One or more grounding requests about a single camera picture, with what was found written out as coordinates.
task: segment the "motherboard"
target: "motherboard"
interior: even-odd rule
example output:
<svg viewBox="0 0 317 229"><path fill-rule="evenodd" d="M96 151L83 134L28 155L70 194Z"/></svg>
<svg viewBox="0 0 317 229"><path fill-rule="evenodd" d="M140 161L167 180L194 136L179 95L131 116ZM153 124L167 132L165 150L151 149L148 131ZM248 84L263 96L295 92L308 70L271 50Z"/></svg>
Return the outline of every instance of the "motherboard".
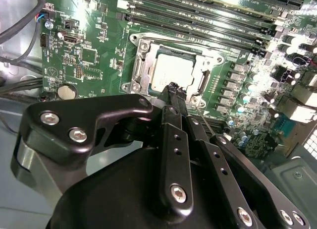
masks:
<svg viewBox="0 0 317 229"><path fill-rule="evenodd" d="M317 0L47 0L42 101L176 82L247 156L316 119Z"/></svg>

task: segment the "cpu socket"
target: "cpu socket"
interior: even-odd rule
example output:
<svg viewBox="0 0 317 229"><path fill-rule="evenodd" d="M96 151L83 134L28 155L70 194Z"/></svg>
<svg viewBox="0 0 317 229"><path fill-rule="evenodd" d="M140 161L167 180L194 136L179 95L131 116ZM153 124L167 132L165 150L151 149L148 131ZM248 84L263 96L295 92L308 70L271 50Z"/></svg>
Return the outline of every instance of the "cpu socket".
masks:
<svg viewBox="0 0 317 229"><path fill-rule="evenodd" d="M206 106L202 95L212 68L224 62L217 51L155 33L132 34L130 41L137 52L131 82L122 85L125 92L157 97L175 82L186 90L188 108Z"/></svg>

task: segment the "screw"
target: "screw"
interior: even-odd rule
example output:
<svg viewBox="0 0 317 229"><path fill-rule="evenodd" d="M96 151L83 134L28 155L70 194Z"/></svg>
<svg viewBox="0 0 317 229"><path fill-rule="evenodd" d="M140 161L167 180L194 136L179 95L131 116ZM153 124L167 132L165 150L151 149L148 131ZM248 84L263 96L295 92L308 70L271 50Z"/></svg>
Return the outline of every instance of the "screw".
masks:
<svg viewBox="0 0 317 229"><path fill-rule="evenodd" d="M291 219L291 217L283 210L281 210L281 214L282 214L282 217L284 219L284 221L288 224L288 225L293 225L293 220Z"/></svg>
<svg viewBox="0 0 317 229"><path fill-rule="evenodd" d="M223 145L227 144L226 140L222 136L219 136L218 139Z"/></svg>
<svg viewBox="0 0 317 229"><path fill-rule="evenodd" d="M3 62L3 66L4 66L5 68L10 68L10 63L8 63L8 62Z"/></svg>
<svg viewBox="0 0 317 229"><path fill-rule="evenodd" d="M241 219L241 221L243 221L243 223L247 227L252 226L252 218L250 217L250 215L247 213L246 210L244 210L243 208L238 208L238 215L239 215L239 218Z"/></svg>
<svg viewBox="0 0 317 229"><path fill-rule="evenodd" d="M140 104L142 104L143 106L147 107L148 103L147 101L145 101L145 99L139 99Z"/></svg>
<svg viewBox="0 0 317 229"><path fill-rule="evenodd" d="M293 212L293 216L300 225L305 225L304 220L297 213Z"/></svg>
<svg viewBox="0 0 317 229"><path fill-rule="evenodd" d="M46 21L44 26L49 30L54 28L54 24L51 21Z"/></svg>
<svg viewBox="0 0 317 229"><path fill-rule="evenodd" d="M55 125L59 122L59 117L53 113L44 113L40 116L41 122L47 125Z"/></svg>
<svg viewBox="0 0 317 229"><path fill-rule="evenodd" d="M195 119L195 118L193 118L193 117L192 117L192 121L193 121L193 123L194 123L195 125L198 125L198 124L199 124L199 122L197 121L197 119Z"/></svg>
<svg viewBox="0 0 317 229"><path fill-rule="evenodd" d="M149 49L149 45L147 43L142 43L140 45L140 49L144 52L146 52Z"/></svg>
<svg viewBox="0 0 317 229"><path fill-rule="evenodd" d="M293 176L294 176L295 178L302 178L302 177L303 177L303 175L302 175L301 173L299 173L299 172L294 172L294 173L293 173Z"/></svg>
<svg viewBox="0 0 317 229"><path fill-rule="evenodd" d="M170 191L172 193L173 198L178 202L178 203L184 203L186 201L186 193L185 191L177 185L173 185L170 188Z"/></svg>
<svg viewBox="0 0 317 229"><path fill-rule="evenodd" d="M69 132L69 137L75 142L82 143L87 140L87 134L79 128L72 129Z"/></svg>

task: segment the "green circuit board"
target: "green circuit board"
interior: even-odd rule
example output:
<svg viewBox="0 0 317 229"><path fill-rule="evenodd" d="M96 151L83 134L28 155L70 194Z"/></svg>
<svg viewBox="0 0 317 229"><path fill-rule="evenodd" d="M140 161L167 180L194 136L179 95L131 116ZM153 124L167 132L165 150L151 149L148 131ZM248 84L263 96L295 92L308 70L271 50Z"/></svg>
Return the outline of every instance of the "green circuit board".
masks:
<svg viewBox="0 0 317 229"><path fill-rule="evenodd" d="M123 86L131 82L137 52L129 39L133 34L154 33L218 51L224 61L212 68L199 107L206 118L231 117L236 129L232 141L251 157L267 153L267 134L287 135L284 124L290 131L298 124L268 112L264 95L278 103L294 87L274 78L276 67L301 76L316 71L286 58L290 44L285 38L315 45L317 0L47 0L43 12L44 92L57 93L66 84L76 89L76 98L127 94ZM299 45L296 53L314 57ZM241 78L231 80L231 73ZM227 81L238 85L223 106L219 99ZM255 88L250 91L247 83ZM243 93L251 101L242 100ZM248 136L243 145L241 131Z"/></svg>

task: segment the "black metal arm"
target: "black metal arm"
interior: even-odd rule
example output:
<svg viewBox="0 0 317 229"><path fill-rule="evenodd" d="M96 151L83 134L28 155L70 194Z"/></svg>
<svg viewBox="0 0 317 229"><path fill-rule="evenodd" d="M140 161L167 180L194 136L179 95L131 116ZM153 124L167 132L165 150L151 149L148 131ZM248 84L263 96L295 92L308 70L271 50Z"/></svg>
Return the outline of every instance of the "black metal arm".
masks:
<svg viewBox="0 0 317 229"><path fill-rule="evenodd" d="M55 208L49 229L309 229L305 216L221 134L188 115L177 84L140 95L30 106L11 169ZM90 155L143 148L86 174Z"/></svg>

